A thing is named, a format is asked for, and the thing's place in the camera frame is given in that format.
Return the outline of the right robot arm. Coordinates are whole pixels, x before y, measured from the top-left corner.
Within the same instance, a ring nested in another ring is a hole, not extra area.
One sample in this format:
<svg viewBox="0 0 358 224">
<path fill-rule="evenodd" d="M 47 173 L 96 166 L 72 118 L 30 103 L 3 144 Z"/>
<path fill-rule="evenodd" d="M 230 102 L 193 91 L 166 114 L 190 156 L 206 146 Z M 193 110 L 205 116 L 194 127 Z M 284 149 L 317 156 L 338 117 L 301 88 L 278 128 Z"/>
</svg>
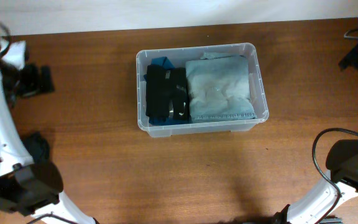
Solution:
<svg viewBox="0 0 358 224">
<path fill-rule="evenodd" d="M 328 128 L 313 141 L 312 153 L 316 152 L 319 139 L 327 133 L 350 134 L 352 139 L 334 143 L 326 158 L 327 171 L 323 172 L 312 158 L 320 181 L 297 202 L 277 212 L 271 222 L 276 224 L 341 223 L 330 214 L 344 202 L 358 197 L 358 132 L 344 128 Z"/>
</svg>

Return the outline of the dark navy garment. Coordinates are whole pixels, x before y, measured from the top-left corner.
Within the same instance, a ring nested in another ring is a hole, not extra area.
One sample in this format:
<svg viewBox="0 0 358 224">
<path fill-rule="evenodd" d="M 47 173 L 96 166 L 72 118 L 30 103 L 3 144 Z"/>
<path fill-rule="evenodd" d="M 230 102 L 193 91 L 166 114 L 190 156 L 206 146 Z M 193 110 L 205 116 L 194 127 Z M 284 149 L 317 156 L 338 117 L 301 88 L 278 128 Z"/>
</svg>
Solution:
<svg viewBox="0 0 358 224">
<path fill-rule="evenodd" d="M 27 136 L 22 143 L 35 164 L 47 162 L 50 159 L 50 145 L 39 132 Z"/>
</svg>

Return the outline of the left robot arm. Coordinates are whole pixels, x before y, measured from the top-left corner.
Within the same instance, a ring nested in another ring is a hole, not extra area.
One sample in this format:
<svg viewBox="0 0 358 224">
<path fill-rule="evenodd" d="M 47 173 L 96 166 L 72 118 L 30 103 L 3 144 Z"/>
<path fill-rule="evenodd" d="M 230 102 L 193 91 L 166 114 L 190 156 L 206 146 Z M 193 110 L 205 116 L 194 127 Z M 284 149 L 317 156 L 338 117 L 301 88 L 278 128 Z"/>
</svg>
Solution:
<svg viewBox="0 0 358 224">
<path fill-rule="evenodd" d="M 11 116 L 16 100 L 55 89 L 50 68 L 28 58 L 26 43 L 13 42 L 0 22 L 0 211 L 34 222 L 96 224 L 65 193 L 48 141 L 39 132 L 24 138 L 17 132 Z"/>
</svg>

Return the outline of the dark blue jeans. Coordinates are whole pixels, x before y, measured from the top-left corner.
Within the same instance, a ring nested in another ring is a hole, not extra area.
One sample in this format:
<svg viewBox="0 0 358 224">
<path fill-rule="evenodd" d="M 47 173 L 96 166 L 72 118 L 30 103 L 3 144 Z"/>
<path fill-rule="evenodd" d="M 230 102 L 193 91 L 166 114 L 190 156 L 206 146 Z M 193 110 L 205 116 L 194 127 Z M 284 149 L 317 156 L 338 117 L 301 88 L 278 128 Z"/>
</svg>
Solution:
<svg viewBox="0 0 358 224">
<path fill-rule="evenodd" d="M 253 111 L 236 114 L 219 114 L 219 115 L 198 115 L 191 116 L 192 123 L 211 123 L 221 121 L 236 121 L 245 119 L 256 119 L 257 115 Z"/>
</svg>

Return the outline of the light blue jeans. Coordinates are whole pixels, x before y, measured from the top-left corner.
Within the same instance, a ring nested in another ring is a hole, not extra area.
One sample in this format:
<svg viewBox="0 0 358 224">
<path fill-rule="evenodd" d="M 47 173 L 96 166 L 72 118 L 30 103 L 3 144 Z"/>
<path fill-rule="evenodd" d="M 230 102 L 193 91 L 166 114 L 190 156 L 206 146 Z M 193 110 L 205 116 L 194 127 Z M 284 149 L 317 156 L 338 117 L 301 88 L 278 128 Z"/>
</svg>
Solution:
<svg viewBox="0 0 358 224">
<path fill-rule="evenodd" d="M 254 111 L 249 63 L 242 55 L 205 53 L 185 63 L 191 116 Z"/>
</svg>

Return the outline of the clear plastic storage bin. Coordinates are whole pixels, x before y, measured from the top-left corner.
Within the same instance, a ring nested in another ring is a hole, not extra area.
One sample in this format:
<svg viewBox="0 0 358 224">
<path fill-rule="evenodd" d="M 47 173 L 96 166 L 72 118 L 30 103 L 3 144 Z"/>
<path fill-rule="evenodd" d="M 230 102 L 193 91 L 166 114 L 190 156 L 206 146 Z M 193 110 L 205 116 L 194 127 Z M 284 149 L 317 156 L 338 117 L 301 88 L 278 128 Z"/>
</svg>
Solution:
<svg viewBox="0 0 358 224">
<path fill-rule="evenodd" d="M 146 82 L 144 75 L 153 58 L 168 57 L 175 67 L 183 67 L 189 60 L 197 60 L 206 52 L 228 53 L 244 56 L 249 63 L 250 102 L 257 115 L 256 119 L 221 121 L 212 123 L 191 123 L 167 126 L 153 126 L 146 116 Z M 153 138 L 170 137 L 179 134 L 210 133 L 221 131 L 248 131 L 255 125 L 268 120 L 269 108 L 260 72 L 257 51 L 251 43 L 184 47 L 173 49 L 141 50 L 136 55 L 137 72 L 137 123 L 141 130 Z"/>
</svg>

